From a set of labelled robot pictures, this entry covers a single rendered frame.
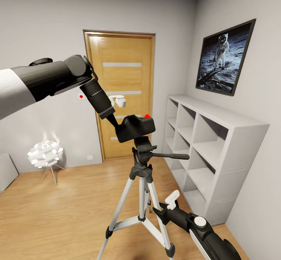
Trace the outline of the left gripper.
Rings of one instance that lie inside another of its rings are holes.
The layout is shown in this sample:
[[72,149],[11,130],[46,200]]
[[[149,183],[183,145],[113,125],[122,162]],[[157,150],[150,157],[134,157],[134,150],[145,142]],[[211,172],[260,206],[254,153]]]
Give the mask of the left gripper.
[[106,95],[103,89],[95,93],[94,95],[88,97],[87,99],[89,100],[89,102],[94,107],[94,109],[99,114],[102,120],[104,118],[108,119],[108,121],[117,130],[120,130],[120,126],[118,125],[116,118],[113,115],[115,109],[113,108],[109,97]]

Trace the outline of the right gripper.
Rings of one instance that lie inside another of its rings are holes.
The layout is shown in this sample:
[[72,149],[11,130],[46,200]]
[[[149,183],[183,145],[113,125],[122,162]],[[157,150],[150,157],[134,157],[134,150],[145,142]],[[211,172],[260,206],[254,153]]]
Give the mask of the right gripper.
[[159,205],[162,210],[158,210],[155,207],[153,207],[153,211],[162,220],[162,223],[164,225],[167,225],[168,222],[172,221],[176,225],[180,226],[179,217],[180,217],[180,213],[183,212],[183,210],[179,208],[177,200],[175,200],[175,204],[176,204],[176,207],[173,210],[168,209],[166,207],[166,206],[168,206],[168,204],[164,204],[164,203],[160,203],[160,202],[159,202]]

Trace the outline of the camera tripod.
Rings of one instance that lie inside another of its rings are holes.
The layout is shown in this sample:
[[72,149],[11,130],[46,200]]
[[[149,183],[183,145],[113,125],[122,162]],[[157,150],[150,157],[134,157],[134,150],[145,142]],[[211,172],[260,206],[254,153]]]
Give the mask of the camera tripod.
[[[148,166],[147,162],[149,162],[151,157],[169,157],[173,159],[189,160],[190,156],[187,154],[175,153],[153,153],[152,151],[157,149],[157,146],[153,146],[151,144],[148,135],[135,138],[134,143],[137,148],[135,149],[134,147],[132,147],[135,166],[132,167],[132,171],[129,175],[128,182],[125,186],[120,202],[118,203],[111,224],[106,230],[106,238],[97,257],[97,260],[101,259],[104,249],[107,245],[108,239],[114,231],[118,231],[122,228],[126,228],[138,223],[142,223],[154,235],[154,237],[164,246],[166,254],[170,258],[170,260],[174,260],[173,256],[175,254],[175,246],[169,241],[166,226],[162,223],[162,220],[157,216],[162,232],[161,233],[146,217],[147,205],[149,205],[149,212],[151,213],[151,200],[149,198],[149,194],[151,194],[154,207],[158,210],[162,210],[159,205],[157,193],[153,183],[153,167],[152,164]],[[139,215],[116,223],[136,176],[139,176]]]

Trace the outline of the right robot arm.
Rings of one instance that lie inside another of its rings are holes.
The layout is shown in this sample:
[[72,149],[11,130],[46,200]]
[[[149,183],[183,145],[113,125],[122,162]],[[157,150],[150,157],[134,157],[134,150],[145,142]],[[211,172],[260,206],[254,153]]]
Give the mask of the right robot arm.
[[162,210],[153,207],[162,223],[167,225],[172,221],[190,233],[206,260],[241,260],[235,247],[227,239],[222,240],[204,217],[179,208],[176,200],[179,196],[179,191],[175,190],[165,199],[166,204],[159,202]]

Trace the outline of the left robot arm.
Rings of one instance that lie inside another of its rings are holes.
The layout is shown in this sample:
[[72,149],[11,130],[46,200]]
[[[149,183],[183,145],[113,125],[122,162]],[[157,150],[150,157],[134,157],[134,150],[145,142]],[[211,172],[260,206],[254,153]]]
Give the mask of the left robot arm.
[[108,97],[98,83],[98,76],[88,58],[78,54],[65,61],[53,62],[51,58],[40,58],[29,66],[0,70],[0,120],[49,95],[55,96],[77,86],[80,86],[100,118],[108,119],[120,130],[113,107],[115,104],[125,107],[125,97]]

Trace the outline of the digital camera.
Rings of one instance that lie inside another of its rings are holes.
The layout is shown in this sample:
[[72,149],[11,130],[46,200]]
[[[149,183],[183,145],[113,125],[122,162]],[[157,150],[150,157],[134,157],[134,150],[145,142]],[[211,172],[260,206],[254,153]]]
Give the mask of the digital camera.
[[148,135],[156,130],[154,120],[148,114],[144,118],[139,118],[134,114],[128,115],[119,126],[120,130],[115,128],[115,133],[120,143]]

